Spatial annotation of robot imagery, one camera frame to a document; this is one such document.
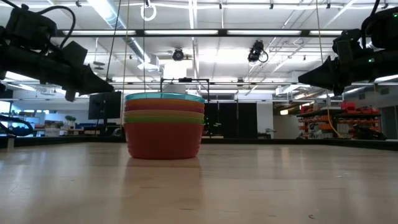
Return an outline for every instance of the table surface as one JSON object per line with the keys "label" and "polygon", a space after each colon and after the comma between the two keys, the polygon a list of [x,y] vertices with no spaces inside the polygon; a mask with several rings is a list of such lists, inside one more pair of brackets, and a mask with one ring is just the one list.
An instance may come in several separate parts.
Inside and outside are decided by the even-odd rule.
{"label": "table surface", "polygon": [[126,144],[0,152],[0,223],[398,223],[398,153],[202,145],[179,161]]}

